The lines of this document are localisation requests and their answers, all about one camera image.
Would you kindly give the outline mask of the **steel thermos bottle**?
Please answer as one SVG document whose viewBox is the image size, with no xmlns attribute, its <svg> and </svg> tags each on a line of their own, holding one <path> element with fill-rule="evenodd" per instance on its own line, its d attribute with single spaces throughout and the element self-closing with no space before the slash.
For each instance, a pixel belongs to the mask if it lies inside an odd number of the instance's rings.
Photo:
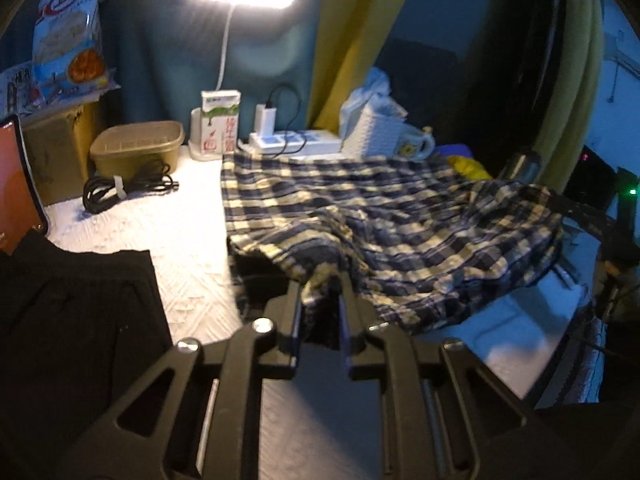
<svg viewBox="0 0 640 480">
<path fill-rule="evenodd" d="M 532 184 L 537 179 L 540 167 L 541 157 L 538 153 L 534 151 L 518 153 L 506 164 L 499 178 Z"/>
</svg>

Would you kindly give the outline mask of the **yellow curtain right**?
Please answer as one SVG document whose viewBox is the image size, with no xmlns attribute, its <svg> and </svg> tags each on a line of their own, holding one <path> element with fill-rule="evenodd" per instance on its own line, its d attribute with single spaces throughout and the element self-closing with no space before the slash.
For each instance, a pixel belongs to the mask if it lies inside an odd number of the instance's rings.
<svg viewBox="0 0 640 480">
<path fill-rule="evenodd" d="M 534 150 L 537 181 L 561 193 L 584 146 L 596 102 L 604 53 L 601 0 L 566 0 L 558 79 Z"/>
</svg>

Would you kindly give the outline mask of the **yellow curtain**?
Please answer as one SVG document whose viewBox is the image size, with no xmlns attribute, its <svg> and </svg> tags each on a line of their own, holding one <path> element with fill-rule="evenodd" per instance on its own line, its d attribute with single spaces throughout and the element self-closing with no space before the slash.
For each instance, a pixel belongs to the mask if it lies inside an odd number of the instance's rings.
<svg viewBox="0 0 640 480">
<path fill-rule="evenodd" d="M 321 0 L 306 126 L 337 132 L 406 0 Z"/>
<path fill-rule="evenodd" d="M 566 0 L 558 79 L 534 150 L 537 181 L 561 193 L 584 146 L 596 102 L 604 53 L 601 0 Z"/>
</svg>

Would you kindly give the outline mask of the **folded black garment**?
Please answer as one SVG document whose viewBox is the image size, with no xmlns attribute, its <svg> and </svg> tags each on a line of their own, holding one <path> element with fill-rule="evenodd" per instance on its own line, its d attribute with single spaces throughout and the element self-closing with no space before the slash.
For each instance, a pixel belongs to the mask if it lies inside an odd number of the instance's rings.
<svg viewBox="0 0 640 480">
<path fill-rule="evenodd" d="M 53 478 L 171 345 L 149 252 L 68 252 L 27 233 L 1 256 L 2 478 Z"/>
</svg>

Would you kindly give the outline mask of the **yellow snack bag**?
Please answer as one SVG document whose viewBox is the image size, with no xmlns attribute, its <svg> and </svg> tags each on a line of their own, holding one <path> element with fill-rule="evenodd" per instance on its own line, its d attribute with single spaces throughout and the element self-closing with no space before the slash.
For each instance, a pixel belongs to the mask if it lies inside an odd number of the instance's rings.
<svg viewBox="0 0 640 480">
<path fill-rule="evenodd" d="M 492 180 L 491 175 L 488 174 L 484 166 L 475 159 L 461 155 L 451 155 L 446 157 L 446 161 L 458 174 L 470 181 Z"/>
</svg>

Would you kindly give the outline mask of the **white bear mug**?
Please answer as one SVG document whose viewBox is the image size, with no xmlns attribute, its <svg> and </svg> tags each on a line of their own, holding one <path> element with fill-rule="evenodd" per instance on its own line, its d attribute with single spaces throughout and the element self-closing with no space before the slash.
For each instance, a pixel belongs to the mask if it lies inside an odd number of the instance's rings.
<svg viewBox="0 0 640 480">
<path fill-rule="evenodd" d="M 400 128 L 398 141 L 394 154 L 410 160 L 427 159 L 435 148 L 435 139 L 432 128 L 419 129 L 412 125 L 404 125 Z"/>
</svg>

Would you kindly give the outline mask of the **tablet with red screen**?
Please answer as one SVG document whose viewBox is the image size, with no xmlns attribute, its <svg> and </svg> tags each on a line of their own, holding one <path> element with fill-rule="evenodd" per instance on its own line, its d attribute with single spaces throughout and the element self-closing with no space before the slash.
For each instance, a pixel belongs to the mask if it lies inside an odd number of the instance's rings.
<svg viewBox="0 0 640 480">
<path fill-rule="evenodd" d="M 2 119 L 0 141 L 1 250 L 11 255 L 30 231 L 47 234 L 49 219 L 32 178 L 17 114 Z"/>
</svg>

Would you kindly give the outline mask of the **white perforated basket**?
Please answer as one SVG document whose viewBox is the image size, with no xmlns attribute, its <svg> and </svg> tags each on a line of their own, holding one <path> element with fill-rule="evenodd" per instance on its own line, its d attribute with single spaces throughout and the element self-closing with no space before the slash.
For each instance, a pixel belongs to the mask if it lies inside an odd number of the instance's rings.
<svg viewBox="0 0 640 480">
<path fill-rule="evenodd" d="M 406 126 L 406 117 L 402 107 L 377 112 L 367 104 L 354 110 L 341 125 L 341 153 L 347 158 L 392 156 Z"/>
</svg>

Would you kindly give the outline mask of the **brown plastic food container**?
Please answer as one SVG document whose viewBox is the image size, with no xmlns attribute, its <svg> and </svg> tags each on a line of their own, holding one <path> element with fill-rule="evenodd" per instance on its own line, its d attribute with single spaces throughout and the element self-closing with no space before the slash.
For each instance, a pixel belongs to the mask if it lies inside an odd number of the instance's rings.
<svg viewBox="0 0 640 480">
<path fill-rule="evenodd" d="M 134 177 L 156 160 L 172 174 L 178 167 L 183 126 L 173 120 L 136 122 L 101 132 L 90 146 L 90 158 L 102 177 Z"/>
</svg>

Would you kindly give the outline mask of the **white power strip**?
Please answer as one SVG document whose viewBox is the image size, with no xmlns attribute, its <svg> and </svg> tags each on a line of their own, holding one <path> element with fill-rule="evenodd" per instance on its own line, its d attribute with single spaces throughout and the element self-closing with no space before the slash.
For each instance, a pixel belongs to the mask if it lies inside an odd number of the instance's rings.
<svg viewBox="0 0 640 480">
<path fill-rule="evenodd" d="M 326 130 L 276 131 L 270 136 L 252 132 L 248 145 L 254 153 L 268 156 L 317 156 L 338 153 L 342 141 Z"/>
</svg>

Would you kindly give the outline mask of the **white usb charger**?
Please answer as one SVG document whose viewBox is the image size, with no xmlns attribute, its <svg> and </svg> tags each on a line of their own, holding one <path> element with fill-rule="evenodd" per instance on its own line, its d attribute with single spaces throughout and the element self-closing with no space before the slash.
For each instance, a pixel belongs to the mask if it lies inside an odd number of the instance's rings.
<svg viewBox="0 0 640 480">
<path fill-rule="evenodd" d="M 277 109 L 267 104 L 257 104 L 255 110 L 254 133 L 258 136 L 272 136 L 276 124 Z"/>
</svg>

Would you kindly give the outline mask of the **cardboard box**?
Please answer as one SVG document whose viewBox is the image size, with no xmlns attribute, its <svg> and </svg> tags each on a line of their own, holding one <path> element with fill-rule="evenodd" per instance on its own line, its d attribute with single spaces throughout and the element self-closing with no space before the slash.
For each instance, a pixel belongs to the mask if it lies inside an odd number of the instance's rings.
<svg viewBox="0 0 640 480">
<path fill-rule="evenodd" d="M 90 146 L 104 129 L 99 101 L 26 120 L 26 152 L 44 206 L 81 196 L 94 168 Z"/>
</svg>

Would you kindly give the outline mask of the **white milk carton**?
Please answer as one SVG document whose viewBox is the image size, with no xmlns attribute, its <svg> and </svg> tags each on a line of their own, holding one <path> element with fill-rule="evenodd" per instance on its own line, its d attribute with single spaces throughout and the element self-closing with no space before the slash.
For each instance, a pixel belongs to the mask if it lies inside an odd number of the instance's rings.
<svg viewBox="0 0 640 480">
<path fill-rule="evenodd" d="M 241 92 L 201 92 L 201 141 L 205 156 L 232 153 L 238 136 Z"/>
</svg>

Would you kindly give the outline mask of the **grey curtain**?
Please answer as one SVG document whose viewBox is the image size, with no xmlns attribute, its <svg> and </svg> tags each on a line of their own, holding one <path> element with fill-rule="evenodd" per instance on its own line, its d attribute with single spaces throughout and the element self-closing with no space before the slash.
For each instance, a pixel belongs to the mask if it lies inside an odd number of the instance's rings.
<svg viewBox="0 0 640 480">
<path fill-rule="evenodd" d="M 277 107 L 278 128 L 305 128 L 320 6 L 295 0 L 284 10 L 234 10 L 222 88 L 242 94 L 240 136 L 267 100 Z M 216 87 L 227 11 L 201 0 L 105 0 L 103 52 L 119 85 L 101 100 L 106 124 L 189 125 L 201 92 Z"/>
</svg>

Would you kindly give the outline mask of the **snack chips bag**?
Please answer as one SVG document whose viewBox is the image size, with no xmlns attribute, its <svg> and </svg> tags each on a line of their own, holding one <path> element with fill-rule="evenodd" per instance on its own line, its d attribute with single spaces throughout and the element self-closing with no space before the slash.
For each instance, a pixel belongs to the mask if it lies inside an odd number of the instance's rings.
<svg viewBox="0 0 640 480">
<path fill-rule="evenodd" d="M 38 105 L 115 87 L 102 49 L 102 1 L 39 1 L 32 40 L 32 81 Z"/>
</svg>

